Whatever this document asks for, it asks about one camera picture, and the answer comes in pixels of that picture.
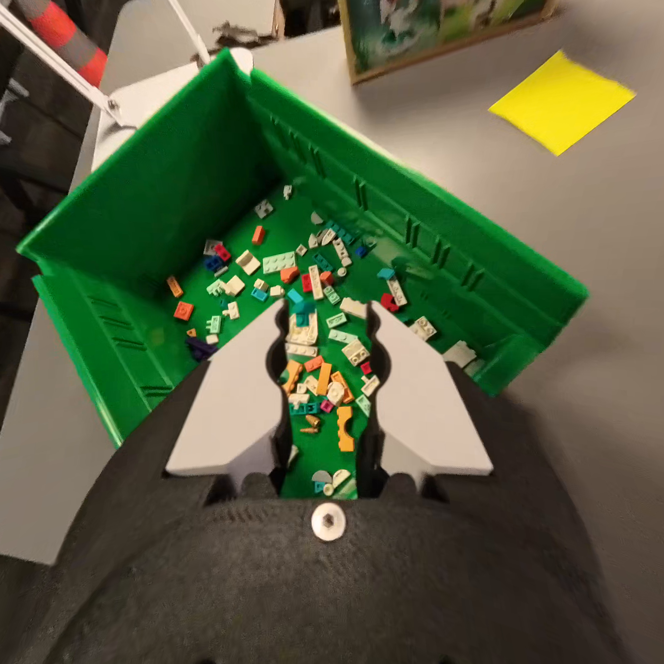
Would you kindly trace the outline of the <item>orange gray striped post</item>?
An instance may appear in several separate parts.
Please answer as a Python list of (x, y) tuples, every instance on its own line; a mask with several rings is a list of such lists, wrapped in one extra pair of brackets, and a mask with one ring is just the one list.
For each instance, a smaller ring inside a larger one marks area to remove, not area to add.
[(94, 87), (99, 87), (107, 64), (100, 47), (76, 26), (54, 1), (16, 1), (34, 32)]

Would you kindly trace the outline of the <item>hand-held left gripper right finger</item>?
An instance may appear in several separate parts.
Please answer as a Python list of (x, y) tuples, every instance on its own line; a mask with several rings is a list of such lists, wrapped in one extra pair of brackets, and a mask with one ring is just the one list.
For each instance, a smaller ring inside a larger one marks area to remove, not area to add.
[(437, 476), (494, 471), (443, 356), (377, 302), (367, 305), (370, 366), (378, 386), (357, 452), (357, 490), (376, 497), (386, 479), (421, 491)]

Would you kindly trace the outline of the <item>pile of lego bricks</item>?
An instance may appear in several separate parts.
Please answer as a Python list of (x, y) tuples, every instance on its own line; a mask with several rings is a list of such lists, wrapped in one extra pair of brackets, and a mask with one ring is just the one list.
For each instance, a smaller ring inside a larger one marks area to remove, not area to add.
[(341, 297), (335, 266), (321, 253), (333, 246), (346, 273), (352, 264), (344, 240), (333, 228), (310, 235), (309, 246), (294, 247), (294, 230), (257, 226), (252, 248), (230, 266), (228, 247), (216, 243), (208, 259), (215, 280), (206, 288), (223, 304), (206, 322), (206, 336), (189, 329), (187, 349), (207, 362), (261, 313), (283, 299), (288, 305), (286, 368), (278, 382), (287, 396), (292, 448), (286, 469), (287, 497), (355, 499), (359, 438), (370, 416), (369, 397), (378, 386), (370, 366), (367, 304)]

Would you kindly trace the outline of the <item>green plastic bin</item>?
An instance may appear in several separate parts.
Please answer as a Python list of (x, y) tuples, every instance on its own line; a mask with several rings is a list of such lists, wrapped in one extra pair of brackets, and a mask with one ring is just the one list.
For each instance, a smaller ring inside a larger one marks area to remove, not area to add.
[(395, 162), (261, 71), (223, 53), (121, 144), (20, 244), (35, 288), (118, 448), (195, 367), (185, 331), (220, 313), (204, 243), (232, 256), (244, 308), (267, 303), (236, 264), (293, 251), (316, 229), (351, 239), (337, 291), (388, 292), (389, 266), (444, 353), (464, 341), (494, 396), (549, 347), (588, 298), (577, 279), (420, 173)]

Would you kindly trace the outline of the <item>colourful lego set box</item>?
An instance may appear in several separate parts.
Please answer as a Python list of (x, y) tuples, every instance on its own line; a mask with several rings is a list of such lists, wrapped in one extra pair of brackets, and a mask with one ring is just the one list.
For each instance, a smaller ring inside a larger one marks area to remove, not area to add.
[(558, 1), (338, 1), (352, 85), (551, 19)]

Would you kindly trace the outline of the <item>yellow paper sheet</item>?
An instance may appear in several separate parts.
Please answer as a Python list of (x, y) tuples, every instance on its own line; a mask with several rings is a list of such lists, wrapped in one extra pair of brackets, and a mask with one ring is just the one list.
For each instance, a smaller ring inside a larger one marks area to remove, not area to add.
[(488, 111), (560, 156), (635, 96), (559, 50)]

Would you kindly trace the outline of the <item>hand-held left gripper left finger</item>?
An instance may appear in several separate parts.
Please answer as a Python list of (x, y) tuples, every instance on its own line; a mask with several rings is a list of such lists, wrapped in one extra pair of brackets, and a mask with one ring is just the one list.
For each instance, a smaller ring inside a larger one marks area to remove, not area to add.
[(207, 362), (165, 470), (172, 476), (245, 477), (286, 469), (292, 448), (286, 368), (288, 305), (270, 305)]

